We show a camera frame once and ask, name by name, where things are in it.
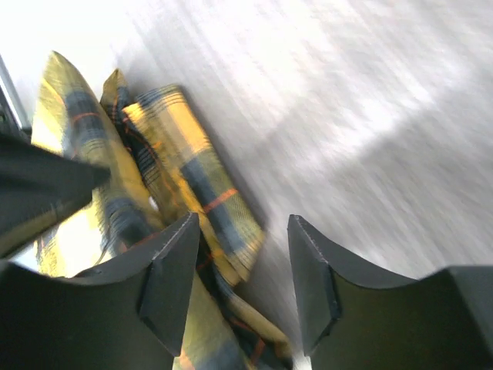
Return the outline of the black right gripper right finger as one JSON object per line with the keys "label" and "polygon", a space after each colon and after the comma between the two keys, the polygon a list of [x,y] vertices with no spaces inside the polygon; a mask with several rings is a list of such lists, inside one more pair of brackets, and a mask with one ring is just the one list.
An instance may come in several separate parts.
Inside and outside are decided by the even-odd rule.
{"label": "black right gripper right finger", "polygon": [[413,279],[356,255],[291,215],[290,262],[314,369],[490,369],[492,269]]}

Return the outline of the yellow plaid long sleeve shirt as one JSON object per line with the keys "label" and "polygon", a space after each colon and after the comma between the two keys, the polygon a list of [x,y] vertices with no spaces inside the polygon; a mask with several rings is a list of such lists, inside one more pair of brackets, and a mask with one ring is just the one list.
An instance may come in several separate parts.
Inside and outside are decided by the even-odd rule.
{"label": "yellow plaid long sleeve shirt", "polygon": [[52,52],[32,142],[111,172],[88,206],[35,242],[41,273],[71,277],[193,212],[200,242],[174,368],[292,368],[287,336],[234,291],[256,263],[263,230],[181,88],[168,85],[132,97],[116,69],[96,96],[79,70]]}

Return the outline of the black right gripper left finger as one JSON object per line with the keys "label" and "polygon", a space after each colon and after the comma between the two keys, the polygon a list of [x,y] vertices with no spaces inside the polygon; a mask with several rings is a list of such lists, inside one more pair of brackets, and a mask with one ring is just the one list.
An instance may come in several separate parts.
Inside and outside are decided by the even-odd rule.
{"label": "black right gripper left finger", "polygon": [[3,369],[170,369],[180,354],[200,226],[187,214],[72,278],[1,263]]}

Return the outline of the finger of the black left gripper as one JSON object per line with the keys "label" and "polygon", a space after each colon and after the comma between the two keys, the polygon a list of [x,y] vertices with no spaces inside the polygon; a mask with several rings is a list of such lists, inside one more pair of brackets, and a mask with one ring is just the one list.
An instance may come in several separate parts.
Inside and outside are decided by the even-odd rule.
{"label": "finger of the black left gripper", "polygon": [[56,224],[92,200],[109,169],[70,160],[1,135],[1,234],[47,216]]}

